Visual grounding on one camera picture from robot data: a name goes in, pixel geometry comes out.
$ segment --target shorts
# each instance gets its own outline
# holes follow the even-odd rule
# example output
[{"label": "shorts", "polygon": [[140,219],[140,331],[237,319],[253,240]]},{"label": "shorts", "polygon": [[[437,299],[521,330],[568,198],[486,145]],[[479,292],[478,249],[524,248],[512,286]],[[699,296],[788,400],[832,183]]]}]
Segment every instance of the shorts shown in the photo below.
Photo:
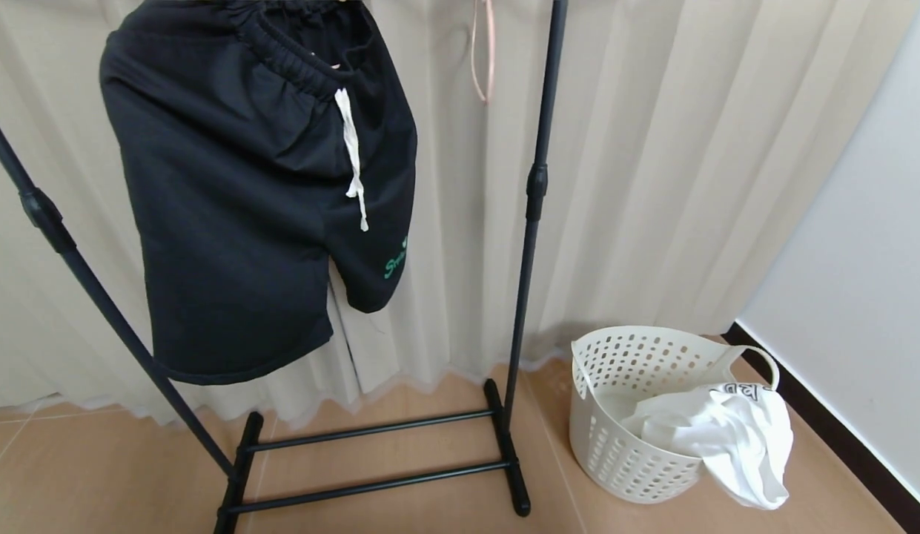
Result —
[{"label": "shorts", "polygon": [[352,307],[388,303],[417,135],[364,4],[145,0],[100,74],[167,376],[243,382],[326,343],[328,257]]}]

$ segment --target clothes rack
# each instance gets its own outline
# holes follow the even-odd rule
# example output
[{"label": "clothes rack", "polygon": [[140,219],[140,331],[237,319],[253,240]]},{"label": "clothes rack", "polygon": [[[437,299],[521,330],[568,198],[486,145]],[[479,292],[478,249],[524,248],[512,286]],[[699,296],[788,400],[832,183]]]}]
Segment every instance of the clothes rack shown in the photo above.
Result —
[{"label": "clothes rack", "polygon": [[[538,117],[537,141],[535,141],[535,160],[529,171],[526,183],[526,224],[525,234],[522,244],[522,261],[520,265],[520,281],[518,281],[518,293],[516,301],[516,317],[514,317],[512,348],[509,359],[509,375],[506,382],[505,400],[500,399],[500,393],[496,382],[492,379],[486,380],[483,391],[486,393],[486,409],[472,410],[472,412],[454,413],[453,415],[442,415],[437,417],[427,417],[424,419],[415,419],[398,423],[388,423],[388,425],[368,426],[368,428],[348,429],[341,432],[329,432],[312,436],[296,437],[283,439],[272,442],[260,442],[259,433],[262,429],[262,416],[258,412],[250,413],[245,428],[242,432],[242,440],[236,449],[235,461],[230,462],[226,454],[220,449],[219,445],[213,440],[206,428],[196,418],[193,410],[186,405],[182,396],[171,384],[168,378],[162,374],[152,361],[145,345],[142,344],[140,337],[130,327],[127,319],[121,314],[110,295],[101,285],[100,281],[90,270],[90,266],[77,250],[77,245],[67,228],[62,222],[62,216],[57,210],[52,200],[47,197],[39,187],[30,179],[28,172],[13,151],[12,146],[5,139],[0,129],[0,162],[5,167],[6,172],[15,183],[19,190],[19,196],[22,207],[28,215],[32,224],[42,230],[54,252],[60,254],[71,273],[81,283],[91,300],[100,310],[101,314],[107,319],[110,327],[118,334],[121,341],[130,350],[130,354],[137,360],[137,363],[147,372],[148,377],[157,386],[157,389],[165,396],[173,409],[179,415],[192,431],[196,439],[206,449],[206,452],[219,465],[220,469],[228,478],[228,484],[225,496],[222,498],[222,506],[219,507],[218,516],[216,517],[216,534],[232,534],[236,529],[236,521],[239,514],[270,510],[277,507],[289,507],[294,504],[313,503],[313,501],[323,501],[344,497],[368,491],[391,489],[391,487],[408,486],[409,484],[418,484],[433,480],[452,478],[467,474],[480,473],[502,469],[505,471],[506,480],[509,484],[510,493],[512,494],[513,508],[516,513],[522,517],[529,514],[531,504],[529,495],[525,487],[525,481],[522,478],[520,462],[516,456],[516,447],[513,445],[513,439],[510,433],[510,421],[512,416],[513,401],[516,398],[516,379],[518,373],[518,364],[520,364],[520,352],[522,349],[522,334],[525,325],[526,307],[529,299],[529,285],[532,278],[533,259],[535,257],[535,239],[537,239],[538,222],[542,214],[542,200],[545,197],[548,187],[548,166],[546,158],[548,156],[549,138],[552,128],[552,108],[555,105],[555,87],[557,87],[558,65],[561,57],[562,41],[565,33],[565,17],[568,0],[552,0],[552,21],[550,24],[549,43],[546,54],[545,73],[542,85],[542,99],[540,106],[540,117]],[[444,469],[430,473],[405,476],[388,479],[380,482],[371,482],[365,484],[355,484],[354,486],[339,487],[339,489],[330,489],[325,491],[315,491],[304,493],[291,497],[282,497],[277,499],[268,499],[261,501],[244,501],[245,485],[249,478],[249,472],[252,467],[253,456],[263,450],[282,449],[287,446],[302,446],[311,443],[321,443],[326,441],[346,439],[379,432],[390,432],[391,430],[412,429],[417,426],[439,425],[439,423],[450,423],[474,419],[479,417],[489,417],[493,423],[494,435],[498,446],[500,447],[500,460],[473,466],[459,467],[459,469]]]}]

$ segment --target laundry basket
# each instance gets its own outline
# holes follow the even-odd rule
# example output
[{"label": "laundry basket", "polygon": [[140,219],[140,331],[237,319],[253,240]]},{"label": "laundry basket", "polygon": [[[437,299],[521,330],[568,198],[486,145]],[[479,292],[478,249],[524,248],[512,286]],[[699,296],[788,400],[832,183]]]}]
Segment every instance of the laundry basket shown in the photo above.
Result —
[{"label": "laundry basket", "polygon": [[609,493],[639,504],[662,503],[693,486],[704,470],[693,456],[643,442],[619,425],[637,403],[695,386],[735,382],[730,366],[755,347],[721,345],[670,328],[623,326],[596,330],[572,343],[569,440],[582,469]]}]

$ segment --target dark baseboard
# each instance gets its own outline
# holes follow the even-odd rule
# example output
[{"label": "dark baseboard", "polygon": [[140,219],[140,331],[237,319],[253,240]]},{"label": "dark baseboard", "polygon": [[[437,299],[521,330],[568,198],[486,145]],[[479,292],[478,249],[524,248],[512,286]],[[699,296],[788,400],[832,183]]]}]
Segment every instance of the dark baseboard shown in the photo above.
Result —
[{"label": "dark baseboard", "polygon": [[[730,345],[751,345],[763,348],[738,324],[733,324],[724,339]],[[755,352],[744,352],[744,359],[764,378],[770,378],[769,366]],[[805,389],[795,376],[779,364],[778,392],[799,416],[815,430],[852,473],[865,484],[874,497],[909,534],[920,533],[920,503],[878,461],[866,446],[835,419],[815,396]]]}]

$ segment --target brown tile floor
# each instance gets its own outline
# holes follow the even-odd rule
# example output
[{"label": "brown tile floor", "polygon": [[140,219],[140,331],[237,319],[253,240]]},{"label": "brown tile floor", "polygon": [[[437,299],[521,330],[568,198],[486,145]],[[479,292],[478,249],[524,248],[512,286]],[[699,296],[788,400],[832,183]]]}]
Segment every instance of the brown tile floor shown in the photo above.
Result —
[{"label": "brown tile floor", "polygon": [[[494,373],[500,384],[504,372]],[[738,372],[754,376],[748,367]],[[778,511],[742,508],[708,481],[657,506],[625,503],[598,489],[572,458],[568,364],[552,361],[520,386],[513,433],[533,501],[528,518],[513,513],[503,474],[493,472],[245,515],[240,533],[901,531],[798,418],[786,474],[792,497]],[[325,403],[305,432],[482,406],[479,386],[446,378],[433,395],[402,386],[355,416]],[[235,449],[244,418],[201,417],[220,445]],[[289,433],[272,416],[262,431]],[[486,420],[281,449],[257,456],[246,494],[325,489],[497,454]],[[225,478],[182,429],[114,408],[0,410],[0,534],[211,532],[223,490]]]}]

